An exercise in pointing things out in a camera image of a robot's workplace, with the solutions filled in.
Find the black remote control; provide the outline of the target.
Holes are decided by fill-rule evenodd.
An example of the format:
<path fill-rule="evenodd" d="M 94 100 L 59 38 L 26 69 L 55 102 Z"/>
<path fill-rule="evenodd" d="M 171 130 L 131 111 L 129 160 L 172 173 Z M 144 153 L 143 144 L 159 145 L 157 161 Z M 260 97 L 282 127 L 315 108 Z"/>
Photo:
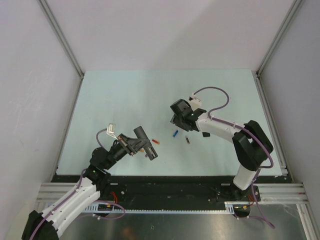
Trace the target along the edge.
<path fill-rule="evenodd" d="M 158 157 L 158 154 L 156 150 L 154 149 L 150 139 L 148 138 L 147 134 L 145 133 L 144 129 L 142 126 L 138 126 L 134 130 L 135 135 L 137 136 L 138 139 L 142 141 L 141 147 L 143 148 L 144 151 L 146 152 L 148 158 L 152 161 Z"/>

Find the black remote battery cover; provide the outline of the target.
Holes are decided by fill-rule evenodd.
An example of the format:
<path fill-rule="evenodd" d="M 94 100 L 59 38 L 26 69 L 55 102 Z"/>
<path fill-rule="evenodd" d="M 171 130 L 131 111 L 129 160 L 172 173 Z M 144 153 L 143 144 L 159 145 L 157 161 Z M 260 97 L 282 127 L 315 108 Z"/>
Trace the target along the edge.
<path fill-rule="evenodd" d="M 211 136 L 211 134 L 208 133 L 208 132 L 203 132 L 203 133 L 202 133 L 202 136 L 203 136 L 204 138 L 208 138 L 208 137 Z"/>

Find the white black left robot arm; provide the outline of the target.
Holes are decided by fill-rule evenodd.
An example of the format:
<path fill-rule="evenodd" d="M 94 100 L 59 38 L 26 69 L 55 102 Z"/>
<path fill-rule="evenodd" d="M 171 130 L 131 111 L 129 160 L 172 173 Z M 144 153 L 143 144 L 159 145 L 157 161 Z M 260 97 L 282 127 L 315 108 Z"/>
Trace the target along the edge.
<path fill-rule="evenodd" d="M 42 212 L 33 210 L 22 233 L 23 240 L 57 240 L 81 212 L 97 200 L 105 200 L 112 191 L 110 173 L 124 156 L 134 156 L 143 149 L 148 158 L 157 158 L 150 139 L 141 126 L 134 129 L 135 138 L 117 136 L 110 147 L 97 147 L 91 155 L 88 168 L 80 174 L 76 185 L 63 197 Z"/>

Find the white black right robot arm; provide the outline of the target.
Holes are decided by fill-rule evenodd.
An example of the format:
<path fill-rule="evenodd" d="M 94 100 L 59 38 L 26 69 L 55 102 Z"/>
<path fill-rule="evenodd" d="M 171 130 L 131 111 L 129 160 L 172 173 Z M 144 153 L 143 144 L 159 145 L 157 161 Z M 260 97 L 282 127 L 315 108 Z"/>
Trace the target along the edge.
<path fill-rule="evenodd" d="M 201 132 L 204 137 L 215 135 L 233 144 L 239 168 L 227 195 L 242 201 L 248 196 L 249 188 L 261 169 L 274 166 L 271 157 L 274 147 L 258 122 L 250 120 L 237 124 L 216 118 L 200 108 L 200 105 L 201 102 L 196 98 L 177 100 L 170 106 L 173 111 L 170 122 L 187 132 Z"/>

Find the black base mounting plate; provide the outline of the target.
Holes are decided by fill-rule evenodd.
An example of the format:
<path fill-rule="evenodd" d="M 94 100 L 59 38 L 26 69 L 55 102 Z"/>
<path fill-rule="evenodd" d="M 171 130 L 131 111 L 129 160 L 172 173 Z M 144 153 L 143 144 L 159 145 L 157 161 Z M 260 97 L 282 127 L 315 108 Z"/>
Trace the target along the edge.
<path fill-rule="evenodd" d="M 231 176 L 111 176 L 111 193 L 100 200 L 117 199 L 125 209 L 217 210 L 222 202 L 246 202 L 227 195 Z"/>

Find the right aluminium frame post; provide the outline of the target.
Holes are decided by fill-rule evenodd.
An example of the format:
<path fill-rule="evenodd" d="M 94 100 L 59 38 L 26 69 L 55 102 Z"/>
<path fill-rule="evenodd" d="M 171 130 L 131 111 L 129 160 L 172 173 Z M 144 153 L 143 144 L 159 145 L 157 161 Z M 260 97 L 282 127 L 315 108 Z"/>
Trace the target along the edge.
<path fill-rule="evenodd" d="M 269 61 L 272 59 L 277 47 L 281 43 L 282 39 L 284 38 L 285 34 L 289 30 L 289 27 L 293 23 L 296 15 L 298 14 L 300 8 L 304 4 L 304 0 L 294 0 L 286 13 L 278 31 L 276 32 L 266 54 L 264 55 L 259 67 L 255 71 L 256 75 L 259 77 L 265 68 L 267 67 Z"/>

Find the aluminium frame post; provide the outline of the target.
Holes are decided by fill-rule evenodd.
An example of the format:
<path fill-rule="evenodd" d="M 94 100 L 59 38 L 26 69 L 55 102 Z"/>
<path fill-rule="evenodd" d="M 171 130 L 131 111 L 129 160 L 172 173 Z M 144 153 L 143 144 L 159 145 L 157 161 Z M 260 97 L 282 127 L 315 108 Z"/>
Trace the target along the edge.
<path fill-rule="evenodd" d="M 50 5 L 46 0 L 37 0 L 39 7 L 41 8 L 44 16 L 46 17 L 49 25 L 51 26 L 53 33 L 55 34 L 56 38 L 58 39 L 62 49 L 64 50 L 67 58 L 69 59 L 71 65 L 73 66 L 74 70 L 76 71 L 77 75 L 82 80 L 84 77 L 84 71 L 82 70 L 57 18 L 55 17 Z"/>
<path fill-rule="evenodd" d="M 284 38 L 285 34 L 289 30 L 289 27 L 293 23 L 296 15 L 298 14 L 300 8 L 304 4 L 304 0 L 294 0 L 286 13 L 278 31 L 276 32 L 266 54 L 264 55 L 259 67 L 255 71 L 256 75 L 259 77 L 265 68 L 267 67 L 269 61 L 272 59 L 277 47 L 281 43 L 282 39 Z"/>

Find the left aluminium frame post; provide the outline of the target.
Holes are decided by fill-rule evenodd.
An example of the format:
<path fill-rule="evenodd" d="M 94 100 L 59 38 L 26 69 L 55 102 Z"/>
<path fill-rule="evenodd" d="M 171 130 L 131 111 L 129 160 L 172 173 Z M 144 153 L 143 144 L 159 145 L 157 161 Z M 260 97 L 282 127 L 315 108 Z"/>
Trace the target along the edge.
<path fill-rule="evenodd" d="M 53 33 L 55 34 L 56 38 L 58 39 L 62 49 L 64 50 L 67 58 L 69 59 L 71 65 L 73 66 L 74 70 L 76 71 L 77 75 L 82 80 L 84 77 L 84 71 L 82 70 L 57 18 L 55 17 L 50 5 L 46 0 L 37 0 L 39 7 L 41 8 L 44 16 L 46 17 L 49 25 L 51 26 Z"/>

